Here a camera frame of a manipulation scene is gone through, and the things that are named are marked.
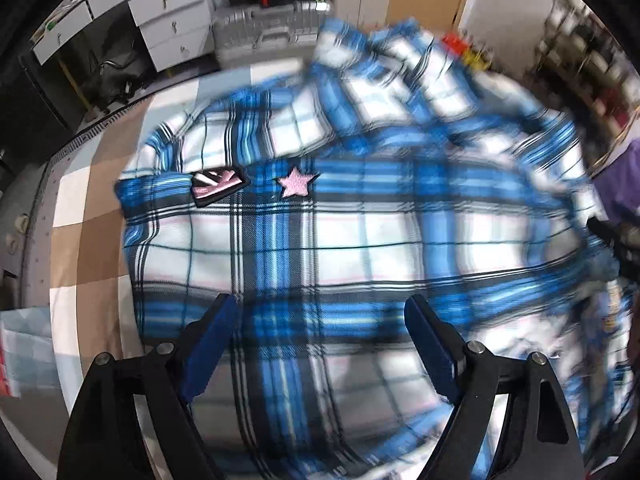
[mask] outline blue plaid shirt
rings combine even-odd
[[[248,185],[197,207],[192,174],[231,166]],[[283,193],[294,168],[306,196]],[[404,326],[416,292],[494,352],[551,356],[583,442],[620,405],[623,314],[612,333],[595,323],[598,384],[582,380],[576,319],[608,311],[594,282],[615,272],[584,227],[599,206],[573,123],[468,72],[413,21],[366,36],[329,20],[303,73],[160,124],[116,193],[143,341],[177,336],[220,292],[242,304],[192,405],[229,475],[385,476],[424,460],[450,407]]]

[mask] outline purple cloth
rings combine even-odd
[[[626,151],[594,179],[609,220],[640,224],[640,139],[629,143]]]

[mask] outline blue gripper pad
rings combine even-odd
[[[455,404],[461,395],[456,371],[460,371],[465,363],[465,341],[452,324],[441,321],[427,301],[418,295],[404,303],[404,324],[433,387]]]
[[[216,368],[222,352],[231,339],[236,327],[237,309],[233,296],[214,302],[197,323],[205,323],[202,336],[191,348],[190,354],[182,362],[182,380],[179,385],[180,397],[190,404],[194,397],[204,392]]]

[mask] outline suitcase handle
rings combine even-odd
[[[298,40],[295,31],[291,30],[290,27],[268,28],[267,30],[262,31],[260,36],[258,36],[258,39],[255,40],[254,50],[260,48],[264,41],[273,41],[278,38],[287,38],[289,43],[295,43]]]

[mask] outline pink star patch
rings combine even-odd
[[[309,194],[308,185],[317,177],[317,174],[302,174],[294,166],[287,176],[276,180],[282,186],[282,197],[286,198],[288,196],[307,196]]]

